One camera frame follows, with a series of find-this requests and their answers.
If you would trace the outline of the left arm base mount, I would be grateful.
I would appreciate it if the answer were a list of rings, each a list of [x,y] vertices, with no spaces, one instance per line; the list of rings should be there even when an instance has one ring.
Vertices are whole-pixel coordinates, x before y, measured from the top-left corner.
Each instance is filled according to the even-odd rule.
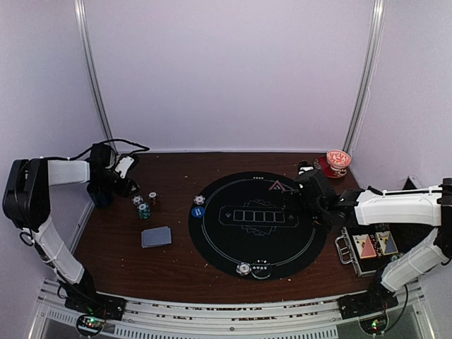
[[[95,293],[89,297],[73,285],[65,287],[65,307],[81,313],[76,319],[76,330],[87,338],[99,335],[108,320],[120,321],[123,318],[126,300]]]

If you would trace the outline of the clear round dealer button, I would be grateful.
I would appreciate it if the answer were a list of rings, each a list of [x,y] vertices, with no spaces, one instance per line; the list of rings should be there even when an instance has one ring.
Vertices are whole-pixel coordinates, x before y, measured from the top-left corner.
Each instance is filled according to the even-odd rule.
[[[269,279],[272,266],[267,260],[257,260],[251,264],[251,275],[257,280]]]

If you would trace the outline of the brown 100 poker chip stack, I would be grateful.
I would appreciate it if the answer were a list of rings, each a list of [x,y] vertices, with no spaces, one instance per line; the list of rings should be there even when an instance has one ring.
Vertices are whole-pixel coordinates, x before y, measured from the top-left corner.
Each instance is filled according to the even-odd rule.
[[[148,194],[148,200],[149,200],[150,206],[157,206],[160,203],[160,196],[159,196],[158,192],[151,191]]]

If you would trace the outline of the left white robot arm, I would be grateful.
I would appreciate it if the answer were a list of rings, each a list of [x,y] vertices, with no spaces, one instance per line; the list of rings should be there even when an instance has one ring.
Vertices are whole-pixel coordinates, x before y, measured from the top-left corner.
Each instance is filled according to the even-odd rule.
[[[138,164],[139,153],[148,148],[118,154],[113,140],[92,144],[74,157],[36,157],[14,160],[6,182],[4,215],[26,236],[25,244],[36,249],[43,262],[55,272],[65,289],[75,290],[73,300],[87,314],[94,314],[102,300],[88,270],[75,258],[59,235],[51,216],[53,186],[85,184],[93,203],[110,204],[112,194],[128,198],[139,185],[128,173]]]

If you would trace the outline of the single white blue poker chip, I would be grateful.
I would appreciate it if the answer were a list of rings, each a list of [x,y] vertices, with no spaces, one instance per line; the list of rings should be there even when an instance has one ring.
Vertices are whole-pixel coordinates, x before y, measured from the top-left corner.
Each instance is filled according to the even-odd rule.
[[[205,204],[205,202],[206,202],[206,198],[203,195],[197,195],[194,197],[194,203],[197,206],[202,206]]]

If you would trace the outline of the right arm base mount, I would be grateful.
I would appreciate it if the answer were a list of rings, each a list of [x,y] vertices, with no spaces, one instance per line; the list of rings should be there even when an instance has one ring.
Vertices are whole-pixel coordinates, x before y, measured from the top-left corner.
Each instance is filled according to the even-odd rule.
[[[398,299],[393,294],[382,297],[369,291],[338,299],[342,319],[358,318],[360,328],[368,335],[382,335],[389,329],[388,310],[396,306]]]

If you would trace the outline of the blue small blind button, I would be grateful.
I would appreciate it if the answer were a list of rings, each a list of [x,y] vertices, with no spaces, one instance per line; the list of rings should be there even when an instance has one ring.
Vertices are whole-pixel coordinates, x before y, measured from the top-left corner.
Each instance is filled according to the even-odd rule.
[[[202,218],[205,214],[206,214],[206,210],[202,206],[196,206],[195,208],[193,208],[191,210],[191,215],[194,218]]]

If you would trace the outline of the red black triangular all-in marker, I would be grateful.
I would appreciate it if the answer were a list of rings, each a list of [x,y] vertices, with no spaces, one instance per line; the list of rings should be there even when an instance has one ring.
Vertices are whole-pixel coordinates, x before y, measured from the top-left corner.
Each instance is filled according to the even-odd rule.
[[[284,192],[285,191],[285,187],[280,183],[279,180],[275,180],[268,190],[269,191],[281,191],[281,192]]]

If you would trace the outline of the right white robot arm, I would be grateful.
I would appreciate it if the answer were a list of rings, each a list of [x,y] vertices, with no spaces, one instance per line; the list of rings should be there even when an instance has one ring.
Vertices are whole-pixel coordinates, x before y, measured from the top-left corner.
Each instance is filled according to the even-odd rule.
[[[433,229],[404,256],[377,274],[362,296],[362,306],[378,311],[406,283],[451,260],[451,179],[438,186],[406,191],[347,190],[337,194],[319,169],[303,168],[295,189],[282,194],[284,207],[306,213],[322,227],[420,224]]]

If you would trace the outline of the white blue poker chip stack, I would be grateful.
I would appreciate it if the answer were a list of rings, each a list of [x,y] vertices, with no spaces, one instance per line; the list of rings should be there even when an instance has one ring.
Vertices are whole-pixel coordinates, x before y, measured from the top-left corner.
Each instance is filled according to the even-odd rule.
[[[131,199],[132,203],[135,206],[139,206],[140,204],[143,203],[143,198],[140,195],[135,195],[132,199]]]

